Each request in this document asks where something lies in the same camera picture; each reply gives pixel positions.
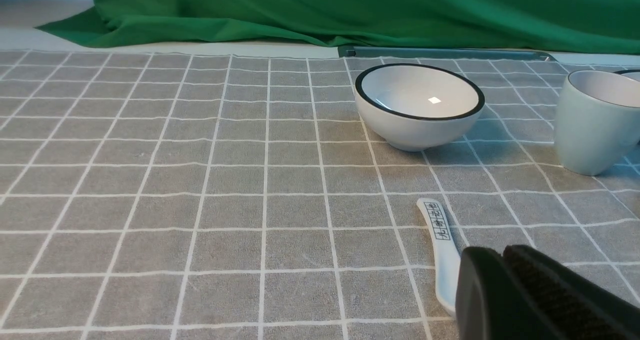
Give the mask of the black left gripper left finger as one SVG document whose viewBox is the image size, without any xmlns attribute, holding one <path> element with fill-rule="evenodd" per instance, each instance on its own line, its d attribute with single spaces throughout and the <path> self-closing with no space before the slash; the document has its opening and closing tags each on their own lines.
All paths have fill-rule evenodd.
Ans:
<svg viewBox="0 0 640 340">
<path fill-rule="evenodd" d="M 461 340 L 564 340 L 537 308 L 503 257 L 470 246 L 461 253 L 455 294 Z"/>
</svg>

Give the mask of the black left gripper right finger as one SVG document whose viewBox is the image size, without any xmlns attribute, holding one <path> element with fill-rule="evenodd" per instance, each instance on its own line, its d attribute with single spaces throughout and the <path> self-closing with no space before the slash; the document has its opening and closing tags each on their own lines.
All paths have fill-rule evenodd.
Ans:
<svg viewBox="0 0 640 340">
<path fill-rule="evenodd" d="M 509 245 L 503 260 L 535 313 L 562 340 L 637 340 L 639 308 L 537 249 Z"/>
</svg>

